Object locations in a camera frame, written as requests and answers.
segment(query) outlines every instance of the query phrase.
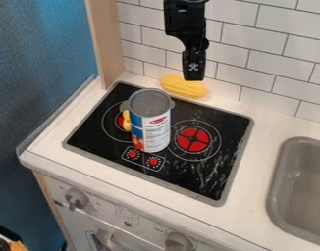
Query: silver can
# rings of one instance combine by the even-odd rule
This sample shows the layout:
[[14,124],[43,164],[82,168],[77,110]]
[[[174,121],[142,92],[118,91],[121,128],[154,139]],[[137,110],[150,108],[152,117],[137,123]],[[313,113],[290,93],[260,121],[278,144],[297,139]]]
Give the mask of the silver can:
[[154,153],[171,141],[171,109],[174,101],[164,91],[153,88],[134,93],[124,107],[129,109],[135,148]]

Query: white countertop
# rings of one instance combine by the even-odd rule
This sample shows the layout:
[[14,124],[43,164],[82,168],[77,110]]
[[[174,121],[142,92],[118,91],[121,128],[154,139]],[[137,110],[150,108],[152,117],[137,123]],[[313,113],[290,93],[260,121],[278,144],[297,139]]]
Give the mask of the white countertop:
[[[143,87],[160,87],[159,80],[130,73],[122,74],[119,80]],[[62,164],[67,168],[54,169],[37,163],[40,167],[34,167],[35,161],[31,165],[40,172],[73,180],[100,193],[111,192],[111,196],[121,196],[127,204],[159,218],[169,217],[173,223],[181,224],[206,238],[215,239],[220,228],[270,250],[320,251],[320,246],[278,229],[270,221],[265,209],[281,144],[296,136],[320,140],[320,124],[220,98],[214,88],[213,92],[198,102],[249,116],[254,120],[254,127],[226,204],[213,207],[63,148],[62,141],[104,94],[100,80],[93,82],[35,139],[22,158],[25,160],[30,152],[37,158],[43,157]],[[121,188],[124,192],[111,190],[108,184]]]

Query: wooden trim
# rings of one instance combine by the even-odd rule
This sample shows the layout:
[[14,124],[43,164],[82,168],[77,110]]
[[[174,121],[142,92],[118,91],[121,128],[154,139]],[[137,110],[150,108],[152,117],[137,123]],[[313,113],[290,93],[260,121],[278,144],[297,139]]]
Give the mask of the wooden trim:
[[108,88],[124,71],[116,0],[85,0],[97,66]]
[[68,233],[68,230],[62,220],[62,217],[55,206],[54,199],[53,199],[52,195],[50,194],[50,191],[49,191],[48,185],[46,183],[46,180],[44,179],[44,176],[40,173],[37,173],[37,172],[33,172],[33,174],[36,178],[38,185],[41,188],[41,191],[42,191],[46,201],[48,202],[48,206],[49,206],[50,210],[52,211],[52,213],[55,217],[55,220],[56,220],[58,226],[60,227],[60,230],[62,231],[63,235],[65,236],[65,239],[66,239],[69,247],[71,248],[72,251],[77,251],[75,248],[75,245],[73,243],[73,240],[71,239],[71,237]]

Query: toy stove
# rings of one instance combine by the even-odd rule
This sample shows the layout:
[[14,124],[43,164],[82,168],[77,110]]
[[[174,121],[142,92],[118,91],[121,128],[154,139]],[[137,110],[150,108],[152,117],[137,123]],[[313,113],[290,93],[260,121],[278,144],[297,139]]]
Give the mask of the toy stove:
[[67,149],[205,203],[227,197],[251,120],[172,98],[171,143],[157,153],[133,147],[122,128],[120,104],[140,88],[117,83],[66,139]]

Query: sink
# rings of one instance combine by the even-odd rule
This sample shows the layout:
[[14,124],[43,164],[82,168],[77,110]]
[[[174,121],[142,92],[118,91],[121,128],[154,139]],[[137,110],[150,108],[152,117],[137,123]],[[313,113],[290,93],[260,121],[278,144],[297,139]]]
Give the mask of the sink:
[[320,245],[320,141],[295,137],[282,145],[267,212],[285,232]]

